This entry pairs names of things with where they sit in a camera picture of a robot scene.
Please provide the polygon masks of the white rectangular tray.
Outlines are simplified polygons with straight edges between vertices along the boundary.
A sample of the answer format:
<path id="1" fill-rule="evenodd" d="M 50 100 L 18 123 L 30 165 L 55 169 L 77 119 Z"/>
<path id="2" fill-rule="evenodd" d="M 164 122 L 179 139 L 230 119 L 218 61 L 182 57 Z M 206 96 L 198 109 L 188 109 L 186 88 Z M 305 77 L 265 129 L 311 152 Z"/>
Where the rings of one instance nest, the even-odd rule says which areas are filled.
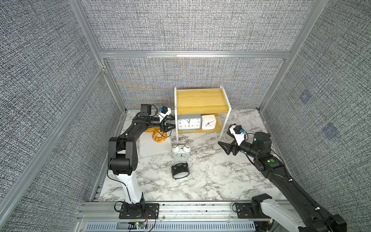
<path id="1" fill-rule="evenodd" d="M 155 130 L 160 131 L 160 128 L 149 128 L 139 137 L 139 155 L 142 158 L 168 154 L 172 151 L 170 134 L 167 133 L 168 138 L 164 142 L 157 143 L 152 138 Z"/>

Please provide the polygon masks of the grey rectangular alarm clock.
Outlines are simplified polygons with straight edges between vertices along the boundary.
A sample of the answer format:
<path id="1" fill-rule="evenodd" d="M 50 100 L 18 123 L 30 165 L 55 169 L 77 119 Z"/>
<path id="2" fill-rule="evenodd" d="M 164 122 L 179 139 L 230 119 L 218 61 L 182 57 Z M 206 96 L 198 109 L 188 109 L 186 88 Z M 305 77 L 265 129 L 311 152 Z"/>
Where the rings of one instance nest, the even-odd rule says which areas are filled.
<path id="1" fill-rule="evenodd" d="M 198 130 L 202 126 L 202 116 L 201 114 L 178 115 L 177 124 L 180 131 Z"/>

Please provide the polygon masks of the black twin-bell alarm clock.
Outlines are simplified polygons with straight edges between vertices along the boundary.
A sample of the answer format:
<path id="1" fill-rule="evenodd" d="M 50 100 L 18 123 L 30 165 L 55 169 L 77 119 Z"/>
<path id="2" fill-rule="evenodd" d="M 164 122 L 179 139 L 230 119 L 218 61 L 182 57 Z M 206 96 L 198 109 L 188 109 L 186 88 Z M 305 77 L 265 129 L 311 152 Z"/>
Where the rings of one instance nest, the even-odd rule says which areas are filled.
<path id="1" fill-rule="evenodd" d="M 173 179 L 183 179 L 188 177 L 190 174 L 188 163 L 178 163 L 171 167 Z"/>

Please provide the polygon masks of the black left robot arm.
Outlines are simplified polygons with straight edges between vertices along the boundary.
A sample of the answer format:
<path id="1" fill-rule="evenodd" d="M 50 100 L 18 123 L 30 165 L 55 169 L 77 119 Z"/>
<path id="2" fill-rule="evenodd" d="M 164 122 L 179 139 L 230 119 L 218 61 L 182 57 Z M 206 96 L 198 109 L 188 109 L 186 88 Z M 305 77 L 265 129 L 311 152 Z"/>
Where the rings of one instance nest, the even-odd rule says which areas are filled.
<path id="1" fill-rule="evenodd" d="M 125 202 L 141 204 L 144 202 L 143 192 L 139 188 L 136 177 L 138 152 L 136 142 L 147 129 L 155 129 L 163 133 L 175 129 L 175 120 L 171 108 L 163 106 L 151 115 L 152 105 L 142 104 L 140 112 L 133 118 L 131 125 L 119 136 L 109 139 L 108 169 L 117 176 L 125 191 Z"/>

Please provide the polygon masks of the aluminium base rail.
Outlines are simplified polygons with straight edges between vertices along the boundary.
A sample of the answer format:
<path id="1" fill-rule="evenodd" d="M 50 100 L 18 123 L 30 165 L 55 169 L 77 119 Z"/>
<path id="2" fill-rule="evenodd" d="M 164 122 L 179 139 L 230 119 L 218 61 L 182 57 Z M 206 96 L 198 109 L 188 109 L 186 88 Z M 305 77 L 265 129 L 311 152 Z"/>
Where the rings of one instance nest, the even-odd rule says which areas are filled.
<path id="1" fill-rule="evenodd" d="M 150 202 L 137 217 L 119 213 L 121 203 L 84 203 L 74 232 L 301 232 L 304 219 L 284 200 L 265 200 L 263 214 L 248 201 Z"/>

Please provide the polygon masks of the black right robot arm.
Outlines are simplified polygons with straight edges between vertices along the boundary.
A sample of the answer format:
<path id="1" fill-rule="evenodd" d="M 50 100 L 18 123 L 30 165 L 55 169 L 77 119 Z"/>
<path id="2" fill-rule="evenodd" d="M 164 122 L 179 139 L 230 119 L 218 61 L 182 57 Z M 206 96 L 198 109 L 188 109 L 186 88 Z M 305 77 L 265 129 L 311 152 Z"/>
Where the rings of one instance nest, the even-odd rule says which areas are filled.
<path id="1" fill-rule="evenodd" d="M 288 173 L 286 166 L 273 155 L 271 136 L 256 132 L 249 143 L 245 135 L 227 133 L 234 137 L 232 143 L 219 141 L 226 154 L 245 154 L 263 176 L 273 183 L 294 207 L 293 214 L 279 205 L 267 194 L 252 198 L 250 211 L 254 216 L 268 216 L 290 232 L 345 232 L 347 223 L 339 214 L 331 214 L 316 202 Z"/>

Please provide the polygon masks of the wooden two-tier shelf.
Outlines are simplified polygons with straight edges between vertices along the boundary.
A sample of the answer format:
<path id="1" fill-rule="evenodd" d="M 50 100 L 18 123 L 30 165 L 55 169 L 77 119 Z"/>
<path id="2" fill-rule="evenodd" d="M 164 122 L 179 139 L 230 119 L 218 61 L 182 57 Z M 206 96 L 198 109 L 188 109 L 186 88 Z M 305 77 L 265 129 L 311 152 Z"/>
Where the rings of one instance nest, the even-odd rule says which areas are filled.
<path id="1" fill-rule="evenodd" d="M 215 139 L 221 140 L 231 113 L 231 104 L 223 86 L 214 89 L 180 90 L 174 88 L 174 113 L 175 119 L 179 115 L 215 115 L 216 126 L 212 130 L 180 131 L 176 126 L 176 142 L 179 143 L 181 133 L 219 133 Z"/>

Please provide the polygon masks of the white square alarm clock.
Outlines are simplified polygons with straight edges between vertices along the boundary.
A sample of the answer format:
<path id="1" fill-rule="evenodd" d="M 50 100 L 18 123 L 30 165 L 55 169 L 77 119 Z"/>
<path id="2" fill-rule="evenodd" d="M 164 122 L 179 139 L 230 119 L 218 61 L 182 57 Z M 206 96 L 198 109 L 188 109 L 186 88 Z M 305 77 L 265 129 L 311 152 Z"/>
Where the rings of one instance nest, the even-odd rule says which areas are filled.
<path id="1" fill-rule="evenodd" d="M 213 130 L 216 127 L 215 115 L 202 115 L 202 130 Z"/>

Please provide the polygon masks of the white twin-bell alarm clock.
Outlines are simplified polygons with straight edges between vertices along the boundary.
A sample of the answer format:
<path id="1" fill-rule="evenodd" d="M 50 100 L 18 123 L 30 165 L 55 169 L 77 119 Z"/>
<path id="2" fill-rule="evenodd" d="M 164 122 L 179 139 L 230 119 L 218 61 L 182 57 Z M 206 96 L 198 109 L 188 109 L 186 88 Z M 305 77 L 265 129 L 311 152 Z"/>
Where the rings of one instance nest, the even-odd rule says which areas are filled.
<path id="1" fill-rule="evenodd" d="M 172 149 L 173 158 L 176 161 L 188 161 L 190 158 L 190 146 L 187 145 L 176 145 Z"/>

